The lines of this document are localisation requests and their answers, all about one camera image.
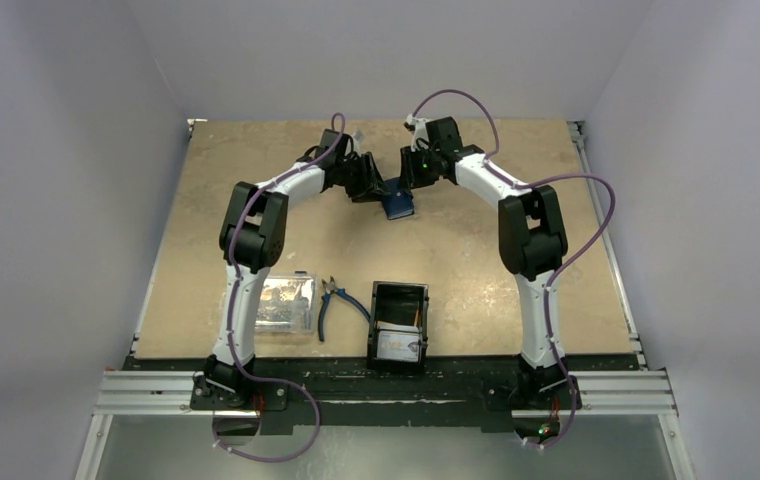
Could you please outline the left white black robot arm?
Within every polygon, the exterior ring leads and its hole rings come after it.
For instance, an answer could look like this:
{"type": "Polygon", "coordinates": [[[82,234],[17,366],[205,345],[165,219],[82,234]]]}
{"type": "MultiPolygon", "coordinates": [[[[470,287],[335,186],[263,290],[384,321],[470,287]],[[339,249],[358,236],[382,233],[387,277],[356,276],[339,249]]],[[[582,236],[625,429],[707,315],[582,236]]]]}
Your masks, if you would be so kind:
{"type": "Polygon", "coordinates": [[[212,399],[240,409],[261,396],[253,367],[264,282],[284,250],[290,208],[332,187],[343,188],[354,202],[379,200],[390,192],[372,153],[361,150],[353,136],[332,129],[284,172],[233,187],[219,233],[227,280],[223,317],[197,378],[195,403],[212,399]]]}

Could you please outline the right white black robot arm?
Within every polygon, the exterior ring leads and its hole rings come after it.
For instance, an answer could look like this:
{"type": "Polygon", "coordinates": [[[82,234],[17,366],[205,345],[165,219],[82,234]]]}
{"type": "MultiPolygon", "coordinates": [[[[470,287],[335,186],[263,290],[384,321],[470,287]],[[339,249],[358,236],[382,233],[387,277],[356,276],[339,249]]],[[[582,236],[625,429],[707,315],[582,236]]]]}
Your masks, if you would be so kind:
{"type": "Polygon", "coordinates": [[[494,165],[480,147],[464,144],[451,117],[408,115],[404,126],[412,135],[400,150],[404,189],[447,179],[497,213],[498,252],[517,283],[522,320],[517,384],[507,403],[540,407],[566,383],[553,276],[563,265],[568,241],[557,193],[549,186],[528,187],[494,165]]]}

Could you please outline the blue leather card holder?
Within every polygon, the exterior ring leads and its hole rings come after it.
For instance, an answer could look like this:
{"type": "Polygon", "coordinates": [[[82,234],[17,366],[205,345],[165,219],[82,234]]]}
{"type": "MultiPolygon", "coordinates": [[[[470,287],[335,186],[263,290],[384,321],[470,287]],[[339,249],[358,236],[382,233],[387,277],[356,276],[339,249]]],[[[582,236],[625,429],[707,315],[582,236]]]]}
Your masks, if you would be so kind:
{"type": "Polygon", "coordinates": [[[397,220],[412,216],[415,205],[412,193],[405,188],[399,177],[386,181],[389,193],[381,198],[381,205],[388,220],[397,220]]]}

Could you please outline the black plastic card box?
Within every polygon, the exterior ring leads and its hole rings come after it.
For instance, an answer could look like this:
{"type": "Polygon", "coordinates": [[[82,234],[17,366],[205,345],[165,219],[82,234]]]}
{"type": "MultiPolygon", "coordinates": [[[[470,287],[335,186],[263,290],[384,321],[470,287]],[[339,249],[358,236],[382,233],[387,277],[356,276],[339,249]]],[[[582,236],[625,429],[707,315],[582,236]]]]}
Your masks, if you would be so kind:
{"type": "Polygon", "coordinates": [[[375,281],[367,338],[367,367],[399,375],[425,371],[428,286],[375,281]]]}

